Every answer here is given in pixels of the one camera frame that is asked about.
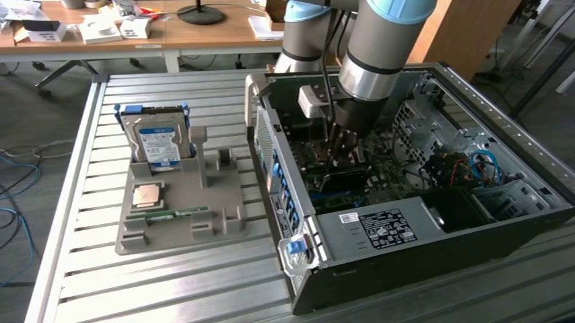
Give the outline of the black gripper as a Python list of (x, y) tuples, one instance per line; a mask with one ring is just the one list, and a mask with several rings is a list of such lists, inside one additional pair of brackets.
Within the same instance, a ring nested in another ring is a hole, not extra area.
[(336, 124), (355, 133), (369, 133), (381, 115), (387, 100), (339, 100), (336, 103)]

